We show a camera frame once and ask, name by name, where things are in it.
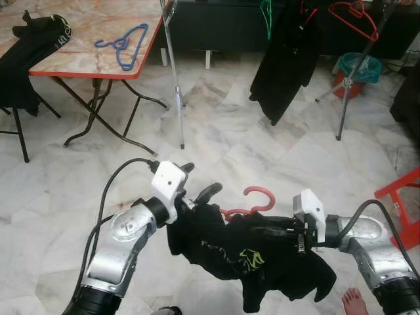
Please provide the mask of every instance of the marble table top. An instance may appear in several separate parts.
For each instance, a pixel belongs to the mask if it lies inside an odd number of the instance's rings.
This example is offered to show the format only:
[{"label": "marble table top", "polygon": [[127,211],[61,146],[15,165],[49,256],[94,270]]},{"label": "marble table top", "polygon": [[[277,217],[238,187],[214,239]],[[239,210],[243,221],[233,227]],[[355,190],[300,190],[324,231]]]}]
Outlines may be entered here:
[{"label": "marble table top", "polygon": [[[0,12],[0,56],[18,40],[12,27],[26,25],[24,10],[32,18],[59,14],[72,28],[70,42],[30,70],[30,75],[40,76],[135,79],[161,23],[159,0],[16,0]],[[131,71],[121,69],[112,46],[94,46],[98,39],[114,41],[141,23],[148,24],[148,31]],[[131,63],[142,32],[131,34],[127,50],[121,52],[122,62]]]}]

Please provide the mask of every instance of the black chair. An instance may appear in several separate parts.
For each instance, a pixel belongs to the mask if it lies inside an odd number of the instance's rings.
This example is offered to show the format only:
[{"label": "black chair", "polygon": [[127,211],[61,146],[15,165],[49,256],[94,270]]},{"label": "black chair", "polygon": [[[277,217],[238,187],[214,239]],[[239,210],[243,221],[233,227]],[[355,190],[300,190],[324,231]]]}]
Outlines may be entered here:
[{"label": "black chair", "polygon": [[[57,118],[61,118],[61,115],[50,105],[48,104],[38,93],[37,93],[38,99],[41,103],[43,103]],[[0,110],[4,111],[7,115],[10,115],[10,111],[8,111],[6,108],[0,106]],[[24,161],[25,163],[29,162],[28,152],[26,151],[26,145],[25,145],[25,138],[24,134],[22,132],[22,126],[20,125],[20,119],[18,115],[18,110],[16,108],[12,108],[14,121],[16,122],[16,128],[17,131],[0,131],[0,133],[6,133],[9,135],[18,135],[20,146],[22,147],[22,153],[24,155]]]}]

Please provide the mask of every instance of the black garment on chair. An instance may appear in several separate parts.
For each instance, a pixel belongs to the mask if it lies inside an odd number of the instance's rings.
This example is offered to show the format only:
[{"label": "black garment on chair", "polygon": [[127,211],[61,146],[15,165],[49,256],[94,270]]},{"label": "black garment on chair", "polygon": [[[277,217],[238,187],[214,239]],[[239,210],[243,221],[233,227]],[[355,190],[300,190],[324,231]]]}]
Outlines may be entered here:
[{"label": "black garment on chair", "polygon": [[251,86],[250,100],[258,100],[274,126],[299,88],[306,87],[320,55],[321,35],[312,9],[300,14],[300,1],[289,1],[279,17],[272,40]]},{"label": "black garment on chair", "polygon": [[286,237],[264,233],[291,227],[290,218],[254,213],[236,215],[225,225],[217,205],[179,212],[178,220],[167,226],[172,254],[183,254],[218,279],[240,279],[247,313],[259,311],[269,290],[280,290],[292,301],[317,289],[318,302],[335,283],[334,271],[313,251],[298,254]]},{"label": "black garment on chair", "polygon": [[25,11],[26,26],[15,26],[19,40],[0,58],[0,95],[4,108],[24,108],[38,114],[39,99],[28,77],[29,69],[70,40],[72,31],[59,15],[31,19]]}]

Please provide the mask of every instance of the yellow graphic print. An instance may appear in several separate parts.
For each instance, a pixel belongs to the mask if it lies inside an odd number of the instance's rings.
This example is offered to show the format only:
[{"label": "yellow graphic print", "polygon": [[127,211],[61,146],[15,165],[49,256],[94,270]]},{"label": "yellow graphic print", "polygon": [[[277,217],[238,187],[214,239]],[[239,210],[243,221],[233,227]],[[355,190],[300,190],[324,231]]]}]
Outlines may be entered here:
[{"label": "yellow graphic print", "polygon": [[239,254],[241,257],[245,257],[248,263],[252,268],[258,269],[264,264],[264,259],[261,257],[261,254],[258,251],[253,251],[252,249],[244,249],[242,253]]}]

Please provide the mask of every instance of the red stool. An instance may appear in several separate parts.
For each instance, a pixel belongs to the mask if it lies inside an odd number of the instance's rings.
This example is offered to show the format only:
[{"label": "red stool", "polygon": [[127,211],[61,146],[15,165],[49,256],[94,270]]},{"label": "red stool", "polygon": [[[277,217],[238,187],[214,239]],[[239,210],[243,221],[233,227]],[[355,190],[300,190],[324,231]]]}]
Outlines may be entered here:
[{"label": "red stool", "polygon": [[[404,205],[404,202],[402,201],[402,198],[398,193],[398,189],[403,188],[405,186],[420,188],[420,184],[413,183],[419,177],[420,167],[412,170],[410,173],[405,174],[403,177],[390,183],[388,186],[377,190],[374,193],[376,199],[379,199],[387,194],[391,196],[394,202],[395,210],[398,216],[400,217],[400,222],[402,224],[402,231],[399,233],[399,236],[406,249],[410,249],[420,244],[420,221],[410,224],[410,219],[408,218],[406,206]],[[397,246],[394,238],[391,238],[391,242],[395,246]]]}]

